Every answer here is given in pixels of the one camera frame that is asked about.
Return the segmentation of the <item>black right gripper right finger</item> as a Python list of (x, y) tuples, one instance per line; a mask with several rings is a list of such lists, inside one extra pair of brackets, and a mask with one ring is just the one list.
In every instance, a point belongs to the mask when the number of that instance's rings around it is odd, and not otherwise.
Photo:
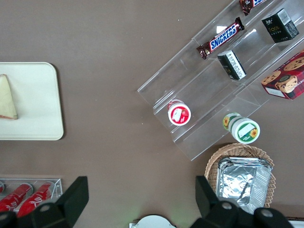
[(291, 228), (292, 224), (278, 210), (257, 208), (254, 214), (234, 203), (219, 200), (205, 176), (196, 176), (195, 198), (201, 218), (196, 228)]

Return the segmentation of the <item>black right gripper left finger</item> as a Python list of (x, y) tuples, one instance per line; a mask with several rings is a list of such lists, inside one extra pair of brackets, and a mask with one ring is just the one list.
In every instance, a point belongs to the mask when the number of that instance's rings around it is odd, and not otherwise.
[(0, 214), (2, 228), (72, 228), (89, 201), (88, 178), (79, 176), (54, 203), (38, 206), (21, 218), (12, 211)]

